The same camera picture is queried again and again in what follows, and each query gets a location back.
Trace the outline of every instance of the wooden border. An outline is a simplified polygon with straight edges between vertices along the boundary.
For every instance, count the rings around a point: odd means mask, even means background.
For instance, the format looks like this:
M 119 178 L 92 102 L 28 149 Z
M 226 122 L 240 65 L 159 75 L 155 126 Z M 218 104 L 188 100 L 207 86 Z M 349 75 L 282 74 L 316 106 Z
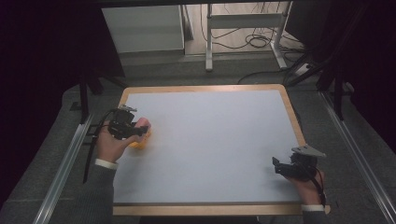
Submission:
M 123 105 L 128 100 L 128 95 L 131 93 L 154 93 L 154 92 L 183 92 L 183 91 L 279 91 L 282 96 L 283 104 L 288 112 L 291 126 L 297 138 L 299 146 L 305 146 L 306 142 L 301 132 L 300 125 L 294 114 L 290 99 L 286 93 L 285 87 L 279 84 L 269 85 L 228 85 L 228 86 L 171 86 L 171 87 L 135 87 L 124 90 L 120 105 Z
M 227 86 L 171 86 L 171 87 L 136 87 L 124 90 L 120 105 L 126 103 L 132 93 L 158 93 L 183 91 L 269 91 L 280 92 L 288 112 L 291 126 L 299 146 L 305 145 L 300 125 L 295 117 L 285 88 L 279 84 L 270 85 L 227 85 Z M 299 204 L 235 204 L 235 205 L 127 205 L 114 206 L 114 216 L 257 216 L 257 215 L 300 215 Z

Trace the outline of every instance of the hand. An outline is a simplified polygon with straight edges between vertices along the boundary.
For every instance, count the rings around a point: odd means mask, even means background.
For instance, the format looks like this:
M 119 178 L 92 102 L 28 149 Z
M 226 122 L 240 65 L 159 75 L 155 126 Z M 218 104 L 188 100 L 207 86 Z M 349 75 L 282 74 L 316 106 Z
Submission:
M 287 178 L 295 188 L 297 188 L 298 194 L 300 198 L 303 200 L 303 204 L 310 205 L 310 204 L 321 204 L 320 197 L 318 195 L 317 187 L 315 187 L 312 181 L 301 181 L 295 178 L 285 177 Z M 324 173 L 318 171 L 315 179 L 318 181 L 320 186 L 323 188 L 323 181 L 324 181 Z
M 96 143 L 98 149 L 97 159 L 115 163 L 116 160 L 121 157 L 125 148 L 127 148 L 132 142 L 140 143 L 146 134 L 142 134 L 142 136 L 132 135 L 127 139 L 118 140 L 108 131 L 108 123 L 108 121 L 105 122 L 104 127 L 102 127 L 99 133 L 99 138 Z M 140 126 L 148 126 L 150 128 L 151 124 L 148 119 L 141 118 L 137 121 L 135 127 Z

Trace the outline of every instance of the gray sleeve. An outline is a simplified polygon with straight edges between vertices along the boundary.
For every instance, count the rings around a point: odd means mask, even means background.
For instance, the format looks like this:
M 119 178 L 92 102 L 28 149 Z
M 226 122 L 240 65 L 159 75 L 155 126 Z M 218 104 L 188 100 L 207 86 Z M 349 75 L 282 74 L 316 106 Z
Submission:
M 305 212 L 303 211 L 304 224 L 329 224 L 329 219 L 325 212 Z
M 94 165 L 70 213 L 69 223 L 111 223 L 116 170 Z

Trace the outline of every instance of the black device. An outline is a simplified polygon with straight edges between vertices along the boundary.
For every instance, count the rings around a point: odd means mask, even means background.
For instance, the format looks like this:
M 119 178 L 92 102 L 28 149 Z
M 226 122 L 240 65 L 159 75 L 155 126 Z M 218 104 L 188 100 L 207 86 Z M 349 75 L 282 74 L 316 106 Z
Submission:
M 291 164 L 280 163 L 277 158 L 272 158 L 273 165 L 275 166 L 275 173 L 301 181 L 312 181 L 318 190 L 322 205 L 325 206 L 326 196 L 323 192 L 323 183 L 320 185 L 315 179 L 315 176 L 318 171 L 318 157 L 325 158 L 326 154 L 309 145 L 294 147 L 291 150 L 294 152 L 290 157 Z
M 113 114 L 113 119 L 108 124 L 108 131 L 117 139 L 128 138 L 132 135 L 142 136 L 149 129 L 149 126 L 135 127 L 136 122 L 132 122 L 134 114 L 133 110 L 128 106 L 121 106 L 116 109 Z
M 99 132 L 101 131 L 102 127 L 104 127 L 105 120 L 110 114 L 113 114 L 113 119 L 108 123 L 107 129 L 114 136 L 114 138 L 121 140 L 123 138 L 128 138 L 132 135 L 142 136 L 143 133 L 147 133 L 147 131 L 149 130 L 149 126 L 135 127 L 136 122 L 132 122 L 132 120 L 134 119 L 134 114 L 132 112 L 136 111 L 136 109 L 132 109 L 127 105 L 121 105 L 119 108 L 110 109 L 109 111 L 107 111 L 107 113 L 99 121 L 99 124 L 95 125 L 96 130 L 92 135 L 90 150 L 88 152 L 87 161 L 85 162 L 83 183 L 85 183 L 88 178 L 92 153 L 96 145 L 96 141 L 99 137 Z

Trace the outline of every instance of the orange object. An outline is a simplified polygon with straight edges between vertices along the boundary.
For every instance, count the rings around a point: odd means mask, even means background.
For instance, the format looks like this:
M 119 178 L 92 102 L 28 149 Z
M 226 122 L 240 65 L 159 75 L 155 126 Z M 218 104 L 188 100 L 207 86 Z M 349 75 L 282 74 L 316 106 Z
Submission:
M 138 142 L 132 142 L 129 146 L 136 148 L 136 149 L 145 149 L 146 147 L 146 143 L 148 141 L 148 138 L 151 136 L 151 128 L 148 129 L 148 132 L 145 135 L 145 138 L 143 139 L 143 141 L 141 141 L 140 143 Z

